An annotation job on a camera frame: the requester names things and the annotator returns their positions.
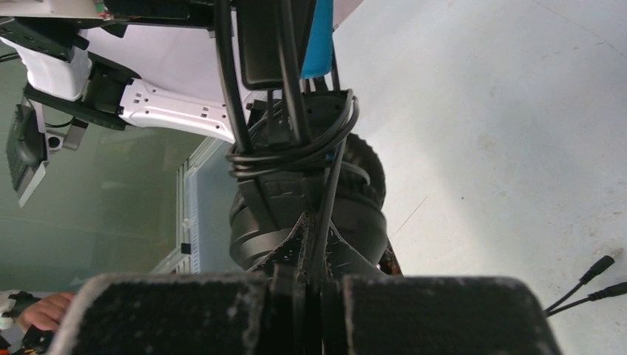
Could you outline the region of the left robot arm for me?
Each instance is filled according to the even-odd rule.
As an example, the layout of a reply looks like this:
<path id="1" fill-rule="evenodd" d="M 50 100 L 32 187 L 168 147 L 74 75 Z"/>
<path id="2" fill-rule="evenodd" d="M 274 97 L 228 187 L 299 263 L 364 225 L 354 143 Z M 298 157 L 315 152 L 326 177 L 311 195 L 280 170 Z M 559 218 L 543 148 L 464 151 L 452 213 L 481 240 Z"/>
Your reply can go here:
<path id="1" fill-rule="evenodd" d="M 18 204 L 91 125 L 233 142 L 214 12 L 213 1 L 3 1 L 1 42 L 27 73 L 7 142 Z"/>

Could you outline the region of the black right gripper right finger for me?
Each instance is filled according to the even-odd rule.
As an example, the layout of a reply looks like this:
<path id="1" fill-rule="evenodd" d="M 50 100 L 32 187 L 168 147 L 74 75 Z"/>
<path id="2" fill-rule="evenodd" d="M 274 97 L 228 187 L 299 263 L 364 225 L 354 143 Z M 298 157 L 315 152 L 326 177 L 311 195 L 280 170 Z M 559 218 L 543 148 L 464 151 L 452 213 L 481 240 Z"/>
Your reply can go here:
<path id="1" fill-rule="evenodd" d="M 388 276 L 336 230 L 322 292 L 326 354 L 559 354 L 536 296 L 511 277 Z"/>

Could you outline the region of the blue black headphones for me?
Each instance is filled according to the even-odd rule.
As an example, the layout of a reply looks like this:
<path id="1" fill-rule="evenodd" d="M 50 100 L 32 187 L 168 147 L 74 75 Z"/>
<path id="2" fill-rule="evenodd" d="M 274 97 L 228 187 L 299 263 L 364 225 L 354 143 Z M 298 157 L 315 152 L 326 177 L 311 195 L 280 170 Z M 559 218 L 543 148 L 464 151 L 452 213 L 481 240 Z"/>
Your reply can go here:
<path id="1" fill-rule="evenodd" d="M 336 230 L 380 264 L 389 246 L 385 174 L 353 131 L 359 102 L 340 84 L 334 3 L 217 1 L 214 24 L 234 129 L 232 259 L 253 267 L 308 214 L 317 245 L 327 248 Z"/>

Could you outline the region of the person's hand at edge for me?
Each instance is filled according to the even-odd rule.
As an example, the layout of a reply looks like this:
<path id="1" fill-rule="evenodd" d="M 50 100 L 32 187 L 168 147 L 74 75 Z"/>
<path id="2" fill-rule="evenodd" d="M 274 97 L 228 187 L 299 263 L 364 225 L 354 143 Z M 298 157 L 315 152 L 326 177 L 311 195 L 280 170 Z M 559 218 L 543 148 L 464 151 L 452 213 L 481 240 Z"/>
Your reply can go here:
<path id="1" fill-rule="evenodd" d="M 56 332 L 74 298 L 73 292 L 60 292 L 44 297 L 25 308 L 20 314 L 18 318 L 20 328 L 24 332 L 31 327 Z"/>

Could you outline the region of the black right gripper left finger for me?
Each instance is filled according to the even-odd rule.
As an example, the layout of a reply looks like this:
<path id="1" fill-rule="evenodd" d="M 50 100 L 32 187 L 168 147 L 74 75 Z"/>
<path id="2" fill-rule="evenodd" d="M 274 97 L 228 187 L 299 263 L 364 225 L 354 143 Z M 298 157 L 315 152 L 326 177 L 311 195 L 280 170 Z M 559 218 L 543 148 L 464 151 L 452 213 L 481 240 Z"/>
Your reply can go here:
<path id="1" fill-rule="evenodd" d="M 245 272 L 102 274 L 77 294 L 51 354 L 302 354 L 310 218 Z"/>

